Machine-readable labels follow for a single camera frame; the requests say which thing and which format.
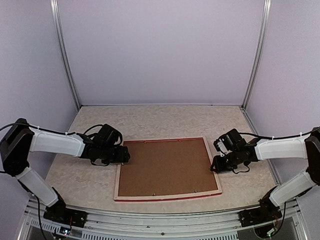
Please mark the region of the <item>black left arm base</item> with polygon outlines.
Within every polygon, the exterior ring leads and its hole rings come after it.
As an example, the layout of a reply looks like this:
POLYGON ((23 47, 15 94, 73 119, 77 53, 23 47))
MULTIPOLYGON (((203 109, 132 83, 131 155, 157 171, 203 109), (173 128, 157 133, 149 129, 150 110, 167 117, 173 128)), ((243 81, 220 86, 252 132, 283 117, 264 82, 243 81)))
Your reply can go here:
POLYGON ((84 228, 88 213, 82 210, 67 208, 67 205, 61 195, 54 187, 52 189, 57 195, 57 202, 52 206, 47 206, 45 208, 43 218, 71 227, 84 228))

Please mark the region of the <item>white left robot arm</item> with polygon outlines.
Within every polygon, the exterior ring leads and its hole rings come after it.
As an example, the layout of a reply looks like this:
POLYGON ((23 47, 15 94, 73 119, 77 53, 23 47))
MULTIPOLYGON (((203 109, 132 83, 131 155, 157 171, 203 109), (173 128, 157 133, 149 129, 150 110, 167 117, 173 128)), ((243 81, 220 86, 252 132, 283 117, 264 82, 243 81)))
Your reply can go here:
POLYGON ((61 223, 70 218, 70 211, 57 190, 38 173, 39 168, 33 166, 36 157, 66 155, 99 167, 126 164, 131 157, 128 147, 123 145, 123 135, 108 124, 100 124, 99 131, 94 133, 59 132, 19 118, 0 129, 6 131, 0 141, 3 172, 15 178, 61 223))

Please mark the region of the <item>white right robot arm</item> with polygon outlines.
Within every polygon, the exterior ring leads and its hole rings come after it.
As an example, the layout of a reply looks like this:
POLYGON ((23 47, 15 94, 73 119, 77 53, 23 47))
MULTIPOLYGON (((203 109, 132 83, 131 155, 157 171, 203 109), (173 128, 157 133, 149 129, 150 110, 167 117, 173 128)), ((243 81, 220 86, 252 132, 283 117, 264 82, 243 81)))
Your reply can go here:
POLYGON ((256 210, 256 218, 266 222, 277 207, 320 184, 320 129, 289 136, 262 136, 232 129, 219 136, 213 145, 218 152, 210 171, 237 174, 239 165, 269 161, 281 183, 270 190, 256 210))

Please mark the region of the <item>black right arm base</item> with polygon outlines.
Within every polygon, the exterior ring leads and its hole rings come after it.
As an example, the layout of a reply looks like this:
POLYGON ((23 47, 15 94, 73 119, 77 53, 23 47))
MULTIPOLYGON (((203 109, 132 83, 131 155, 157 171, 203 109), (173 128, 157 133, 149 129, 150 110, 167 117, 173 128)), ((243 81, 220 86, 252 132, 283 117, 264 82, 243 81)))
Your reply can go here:
POLYGON ((238 216, 241 226, 248 227, 280 219, 283 215, 279 206, 275 206, 269 198, 262 198, 259 207, 242 210, 238 216))

